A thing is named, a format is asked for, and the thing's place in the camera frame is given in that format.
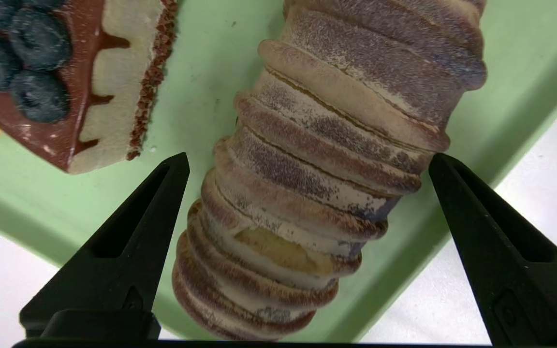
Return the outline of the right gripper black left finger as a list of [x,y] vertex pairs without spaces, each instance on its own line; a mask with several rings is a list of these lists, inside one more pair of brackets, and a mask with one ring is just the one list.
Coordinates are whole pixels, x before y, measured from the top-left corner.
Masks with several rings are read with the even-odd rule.
[[190,174],[162,161],[20,311],[28,339],[157,339],[152,313]]

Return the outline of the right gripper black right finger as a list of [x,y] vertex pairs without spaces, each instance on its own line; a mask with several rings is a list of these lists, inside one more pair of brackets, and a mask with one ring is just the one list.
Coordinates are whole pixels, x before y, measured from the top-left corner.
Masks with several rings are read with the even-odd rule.
[[557,246],[466,165],[429,176],[493,345],[557,345]]

